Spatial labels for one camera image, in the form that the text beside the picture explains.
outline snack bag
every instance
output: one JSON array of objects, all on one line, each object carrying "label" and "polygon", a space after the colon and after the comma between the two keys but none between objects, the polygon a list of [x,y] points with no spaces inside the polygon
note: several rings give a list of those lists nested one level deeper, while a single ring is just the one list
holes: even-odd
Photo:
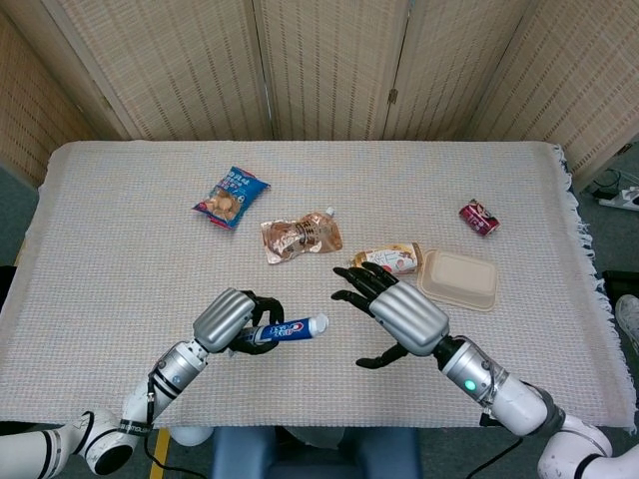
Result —
[{"label": "snack bag", "polygon": [[419,244],[407,242],[360,251],[354,256],[350,264],[361,266],[365,261],[379,264],[386,271],[393,274],[405,274],[420,269],[423,258]]},{"label": "snack bag", "polygon": [[262,223],[262,239],[269,264],[293,259],[303,252],[341,249],[341,236],[333,214],[333,209],[329,208],[326,213],[311,213],[296,222]]},{"label": "snack bag", "polygon": [[193,209],[207,215],[219,227],[234,230],[253,200],[268,187],[268,183],[261,182],[249,172],[232,167]]}]

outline red can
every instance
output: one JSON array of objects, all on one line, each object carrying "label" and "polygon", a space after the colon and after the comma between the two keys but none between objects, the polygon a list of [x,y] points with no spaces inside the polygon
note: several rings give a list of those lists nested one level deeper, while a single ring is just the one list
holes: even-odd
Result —
[{"label": "red can", "polygon": [[468,205],[459,211],[459,215],[483,237],[490,235],[499,228],[497,218],[477,200],[470,200]]}]

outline white shoe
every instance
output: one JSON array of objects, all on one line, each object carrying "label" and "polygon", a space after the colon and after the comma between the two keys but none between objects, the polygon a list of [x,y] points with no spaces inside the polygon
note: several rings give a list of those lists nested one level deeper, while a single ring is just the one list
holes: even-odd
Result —
[{"label": "white shoe", "polygon": [[623,329],[635,352],[639,355],[639,298],[632,294],[624,294],[615,305],[617,322]]}]

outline beige plastic food container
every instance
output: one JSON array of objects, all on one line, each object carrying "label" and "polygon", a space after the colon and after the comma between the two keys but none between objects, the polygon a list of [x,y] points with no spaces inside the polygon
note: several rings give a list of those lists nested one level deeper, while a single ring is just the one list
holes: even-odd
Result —
[{"label": "beige plastic food container", "polygon": [[430,299],[491,311],[497,294],[497,268],[471,256],[430,249],[423,256],[417,287]]}]

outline table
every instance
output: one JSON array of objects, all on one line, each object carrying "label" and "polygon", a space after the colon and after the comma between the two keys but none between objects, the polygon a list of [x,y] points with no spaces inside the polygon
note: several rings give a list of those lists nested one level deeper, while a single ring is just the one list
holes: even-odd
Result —
[{"label": "table", "polygon": [[[51,158],[0,316],[0,419],[62,423],[97,406],[120,410],[232,286],[276,297],[288,318],[324,312],[330,328],[260,357],[212,356],[159,425],[476,425],[478,407],[433,358],[356,367],[392,338],[329,299],[347,286],[333,266],[363,248],[417,241],[497,265],[495,310],[442,305],[452,334],[568,412],[631,427],[634,388],[561,160],[558,147],[534,142],[69,144]],[[191,207],[233,165],[272,187],[227,232]],[[459,219],[471,198],[502,222],[493,236]],[[260,223],[329,206],[341,251],[267,264]]]}]

